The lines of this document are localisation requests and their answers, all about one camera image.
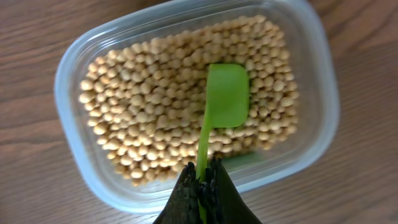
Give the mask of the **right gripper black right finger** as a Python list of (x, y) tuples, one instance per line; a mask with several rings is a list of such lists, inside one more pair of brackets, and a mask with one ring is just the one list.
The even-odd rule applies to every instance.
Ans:
[(212, 158), (205, 169), (201, 205), (210, 224), (261, 224), (244, 203), (220, 158)]

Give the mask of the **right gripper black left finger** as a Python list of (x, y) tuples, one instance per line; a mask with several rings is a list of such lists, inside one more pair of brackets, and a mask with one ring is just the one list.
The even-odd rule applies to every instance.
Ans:
[(195, 165), (189, 162), (183, 168), (177, 183), (153, 224), (202, 224), (198, 203), (198, 180)]

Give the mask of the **green plastic measuring scoop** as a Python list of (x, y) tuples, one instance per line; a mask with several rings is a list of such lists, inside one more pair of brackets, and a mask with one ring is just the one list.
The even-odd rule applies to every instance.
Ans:
[[(249, 77), (236, 64), (211, 64), (206, 81), (205, 114), (198, 144), (196, 178), (205, 181), (208, 167), (208, 143), (213, 128), (235, 128), (242, 125), (249, 111)], [(207, 223), (198, 193), (200, 218)]]

